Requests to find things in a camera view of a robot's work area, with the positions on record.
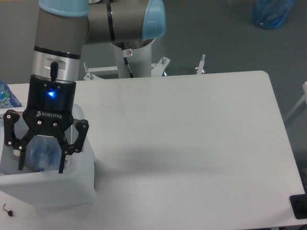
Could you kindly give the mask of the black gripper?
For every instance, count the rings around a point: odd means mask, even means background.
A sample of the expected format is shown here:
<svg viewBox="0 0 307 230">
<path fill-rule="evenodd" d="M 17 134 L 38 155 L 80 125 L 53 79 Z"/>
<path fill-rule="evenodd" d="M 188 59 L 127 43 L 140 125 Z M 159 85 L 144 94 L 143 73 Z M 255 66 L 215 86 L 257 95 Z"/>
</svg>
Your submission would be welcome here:
<svg viewBox="0 0 307 230">
<path fill-rule="evenodd" d="M 4 143 L 20 152 L 18 170 L 23 170 L 26 147 L 36 134 L 57 139 L 61 148 L 59 173 L 63 173 L 67 155 L 82 151 L 89 124 L 85 119 L 73 119 L 72 116 L 79 64 L 80 55 L 39 46 L 34 48 L 26 109 L 24 113 L 9 109 L 3 115 Z M 19 139 L 14 125 L 22 114 L 29 129 Z M 65 131 L 72 125 L 78 136 L 73 144 L 68 144 Z"/>
</svg>

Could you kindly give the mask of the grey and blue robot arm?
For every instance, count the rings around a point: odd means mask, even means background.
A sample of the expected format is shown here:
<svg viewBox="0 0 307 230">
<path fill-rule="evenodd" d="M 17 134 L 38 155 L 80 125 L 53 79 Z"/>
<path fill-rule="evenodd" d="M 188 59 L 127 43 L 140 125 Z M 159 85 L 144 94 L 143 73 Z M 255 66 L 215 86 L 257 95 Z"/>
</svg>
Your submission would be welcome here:
<svg viewBox="0 0 307 230">
<path fill-rule="evenodd" d="M 10 109 L 3 117 L 4 143 L 19 152 L 19 170 L 34 136 L 57 139 L 59 173 L 66 157 L 82 150 L 89 124 L 73 118 L 72 109 L 84 44 L 119 45 L 128 76 L 134 78 L 129 42 L 149 44 L 165 30 L 161 0 L 41 0 L 27 106 L 23 112 Z"/>
</svg>

